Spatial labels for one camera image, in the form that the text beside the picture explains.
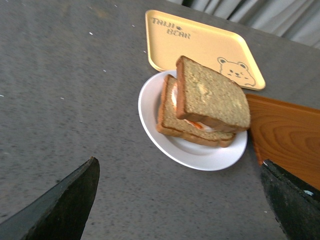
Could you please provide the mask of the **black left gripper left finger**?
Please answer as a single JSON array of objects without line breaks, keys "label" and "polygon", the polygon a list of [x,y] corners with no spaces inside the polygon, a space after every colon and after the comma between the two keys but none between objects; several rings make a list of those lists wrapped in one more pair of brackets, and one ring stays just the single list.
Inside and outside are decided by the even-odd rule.
[{"label": "black left gripper left finger", "polygon": [[2,240],[79,240],[100,178],[95,157],[0,224]]}]

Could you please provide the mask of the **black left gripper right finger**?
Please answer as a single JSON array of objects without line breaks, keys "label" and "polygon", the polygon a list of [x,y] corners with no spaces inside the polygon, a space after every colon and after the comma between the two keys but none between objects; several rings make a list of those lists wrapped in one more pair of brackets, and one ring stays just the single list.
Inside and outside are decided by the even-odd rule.
[{"label": "black left gripper right finger", "polygon": [[320,238],[320,191],[273,161],[260,167],[266,200],[289,240]]}]

